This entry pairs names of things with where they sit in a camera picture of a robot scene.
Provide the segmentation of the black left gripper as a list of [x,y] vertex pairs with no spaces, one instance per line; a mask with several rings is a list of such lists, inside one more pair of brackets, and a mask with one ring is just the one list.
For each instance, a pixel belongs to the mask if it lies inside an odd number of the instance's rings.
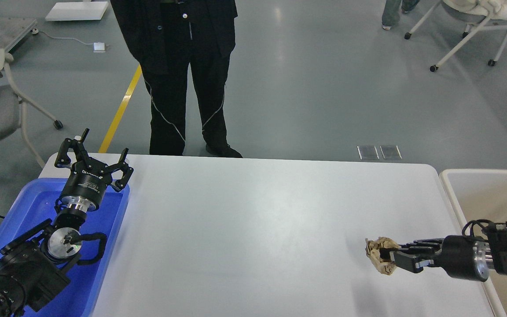
[[[110,185],[115,192],[121,192],[127,187],[134,169],[126,162],[129,152],[125,148],[119,157],[119,161],[113,165],[107,165],[100,161],[89,161],[90,156],[84,146],[84,141],[90,129],[84,129],[80,139],[65,138],[60,145],[54,166],[56,168],[72,169],[65,183],[59,200],[65,205],[84,203],[83,211],[95,211],[100,208],[101,202]],[[72,164],[69,150],[76,156],[76,163]],[[121,178],[114,180],[112,174],[121,171]]]

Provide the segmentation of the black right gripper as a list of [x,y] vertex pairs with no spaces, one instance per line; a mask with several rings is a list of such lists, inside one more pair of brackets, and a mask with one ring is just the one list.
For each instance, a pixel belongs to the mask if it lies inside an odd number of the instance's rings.
[[414,240],[398,247],[381,247],[379,253],[411,273],[420,273],[433,265],[444,269],[449,277],[462,280],[485,282],[492,268],[487,260],[491,254],[489,244],[464,236]]

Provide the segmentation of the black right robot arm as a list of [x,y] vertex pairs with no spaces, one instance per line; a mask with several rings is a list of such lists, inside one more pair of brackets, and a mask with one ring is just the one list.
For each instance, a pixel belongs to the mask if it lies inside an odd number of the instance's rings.
[[507,276],[507,221],[469,221],[460,235],[399,245],[387,237],[366,240],[366,255],[379,273],[396,268],[420,273],[441,268],[452,278],[485,282],[491,270]]

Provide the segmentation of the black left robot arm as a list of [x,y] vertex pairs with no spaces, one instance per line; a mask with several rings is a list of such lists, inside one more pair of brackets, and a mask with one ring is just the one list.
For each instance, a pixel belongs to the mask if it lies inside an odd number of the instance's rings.
[[92,265],[105,255],[106,233],[81,233],[90,211],[99,209],[108,187],[127,188],[133,168],[125,148],[117,163],[90,157],[80,139],[66,138],[55,159],[70,170],[55,201],[55,219],[45,219],[0,249],[0,317],[21,317],[30,307],[40,311],[69,285],[67,272],[75,265]]

